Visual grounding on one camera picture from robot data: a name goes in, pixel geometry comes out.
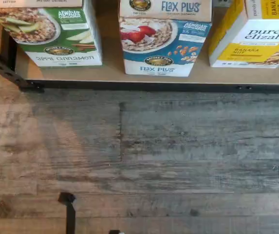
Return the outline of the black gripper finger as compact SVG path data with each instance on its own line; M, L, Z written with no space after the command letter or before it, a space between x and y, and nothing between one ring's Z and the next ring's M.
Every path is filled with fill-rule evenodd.
M74 209L75 196L69 192L61 192L58 202L66 206L66 234L75 234L76 211Z

